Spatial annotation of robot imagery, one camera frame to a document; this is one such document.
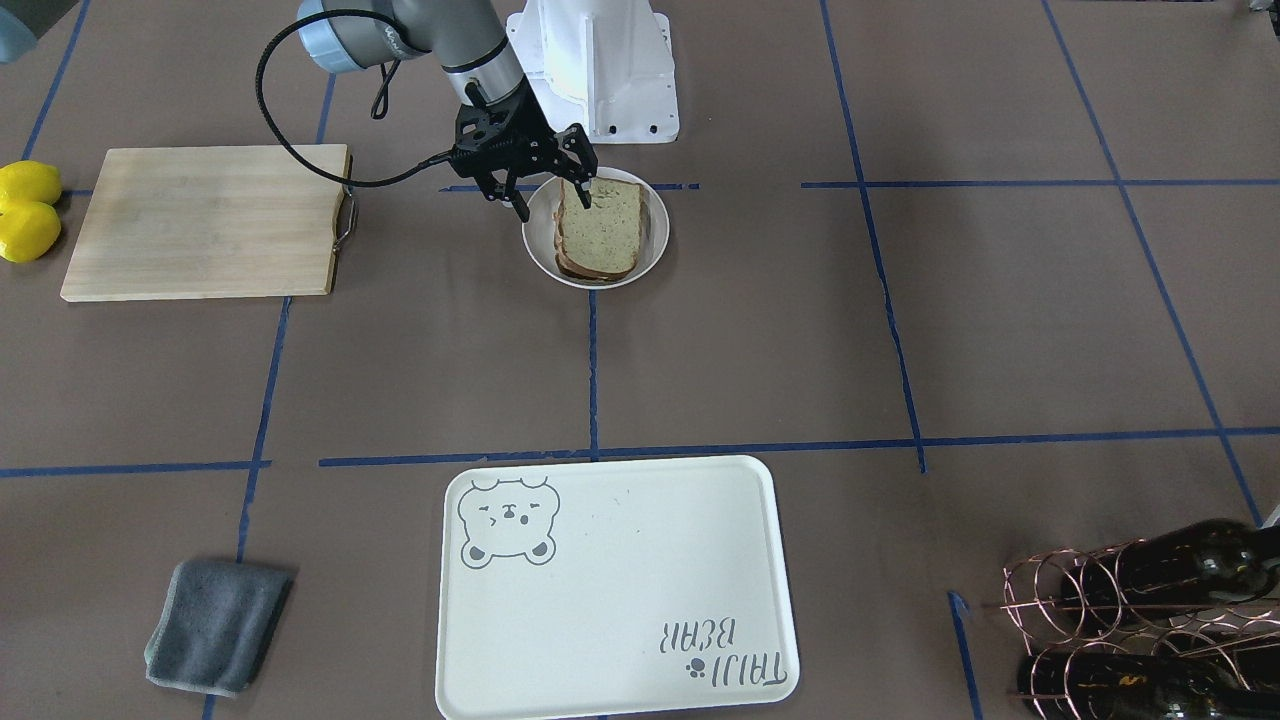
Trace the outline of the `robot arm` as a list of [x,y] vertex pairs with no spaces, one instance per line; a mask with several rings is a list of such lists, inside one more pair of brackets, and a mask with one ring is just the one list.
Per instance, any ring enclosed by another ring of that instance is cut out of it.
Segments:
[[447,164],[526,222],[520,178],[552,174],[568,181],[582,208],[591,208],[598,173],[593,143],[579,123],[550,126],[489,1],[302,1],[283,35],[297,35],[329,73],[384,67],[392,77],[397,63],[426,55],[440,64],[460,99],[452,149],[378,186]]

